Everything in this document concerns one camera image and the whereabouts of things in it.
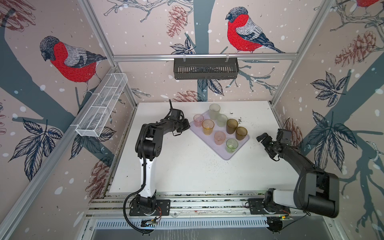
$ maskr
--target tray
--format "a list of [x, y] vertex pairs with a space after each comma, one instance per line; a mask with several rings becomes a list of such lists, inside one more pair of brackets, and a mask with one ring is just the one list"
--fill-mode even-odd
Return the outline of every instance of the tray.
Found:
[[[210, 119], [209, 118], [209, 110], [206, 111], [205, 113], [203, 113], [202, 115], [204, 116], [204, 120]], [[189, 123], [189, 125], [190, 125], [189, 129], [192, 132], [194, 132], [203, 142], [205, 142], [213, 151], [215, 151], [222, 159], [229, 160], [249, 140], [249, 134], [247, 134], [243, 140], [239, 141], [236, 139], [236, 136], [235, 136], [236, 131], [233, 134], [228, 134], [226, 126], [219, 127], [217, 125], [216, 120], [213, 120], [213, 122], [215, 123], [214, 130], [208, 136], [203, 133], [203, 130], [202, 130], [203, 127], [196, 127], [195, 126], [194, 121]], [[225, 139], [223, 144], [216, 145], [214, 136], [215, 136], [215, 133], [219, 132], [219, 131], [224, 132], [227, 138]], [[233, 153], [227, 152], [227, 145], [225, 144], [226, 141], [230, 138], [236, 139], [236, 141], [239, 143], [239, 146], [237, 147], [237, 149]]]

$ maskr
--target white mesh basket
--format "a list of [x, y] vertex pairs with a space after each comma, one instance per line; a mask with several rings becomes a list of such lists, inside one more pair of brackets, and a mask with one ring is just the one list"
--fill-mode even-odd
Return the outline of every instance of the white mesh basket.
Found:
[[124, 73], [113, 73], [80, 121], [80, 136], [99, 137], [128, 79]]

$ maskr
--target cup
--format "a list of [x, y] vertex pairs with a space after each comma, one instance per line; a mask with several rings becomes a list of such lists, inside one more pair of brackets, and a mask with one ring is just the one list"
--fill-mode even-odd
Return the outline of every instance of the cup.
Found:
[[224, 114], [219, 114], [217, 116], [217, 125], [219, 127], [224, 127], [225, 124], [227, 123], [227, 120], [228, 120], [227, 116], [225, 116]]
[[239, 143], [235, 139], [231, 138], [227, 140], [227, 152], [233, 153], [238, 146]]
[[239, 123], [235, 119], [228, 119], [227, 121], [227, 133], [233, 134], [237, 128]]
[[201, 123], [204, 121], [204, 116], [201, 114], [196, 114], [193, 117], [194, 123], [196, 127], [201, 127]]
[[226, 138], [225, 133], [223, 133], [223, 132], [216, 132], [215, 133], [215, 143], [216, 143], [216, 145], [223, 144], [224, 141], [225, 141], [225, 138]]
[[202, 126], [203, 133], [205, 135], [210, 135], [214, 130], [215, 123], [211, 119], [206, 119], [203, 121]]
[[220, 106], [218, 104], [214, 103], [209, 106], [209, 118], [211, 120], [216, 120], [219, 113], [220, 113]]
[[236, 139], [237, 140], [243, 140], [245, 138], [245, 136], [248, 134], [248, 131], [245, 127], [238, 127], [236, 129]]

